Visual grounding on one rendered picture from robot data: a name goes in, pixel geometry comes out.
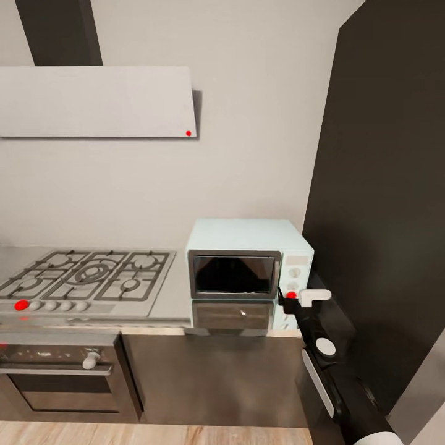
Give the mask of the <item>microwave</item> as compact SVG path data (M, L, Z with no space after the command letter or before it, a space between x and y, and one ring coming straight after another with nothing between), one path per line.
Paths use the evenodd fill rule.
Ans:
M277 299L308 288L314 249L288 219L196 219L185 249L191 299Z

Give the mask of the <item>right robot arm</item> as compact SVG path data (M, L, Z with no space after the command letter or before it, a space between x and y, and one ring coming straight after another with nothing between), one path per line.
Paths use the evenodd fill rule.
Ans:
M342 364L337 347L321 326L317 315L331 291L308 287L297 295L284 298L278 287L278 305L284 306L285 315L296 318L306 344L303 362L333 422L339 425L345 445L404 445L380 414L370 388Z

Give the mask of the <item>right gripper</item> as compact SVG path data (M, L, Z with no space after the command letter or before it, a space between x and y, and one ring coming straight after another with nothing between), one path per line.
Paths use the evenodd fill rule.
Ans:
M318 319L317 315L321 311L322 301L316 300L312 301L311 307L301 307L298 297L293 299L284 298L280 287L278 287L278 305L284 306L285 315L294 315L296 318L297 326L300 325L300 320L305 319Z

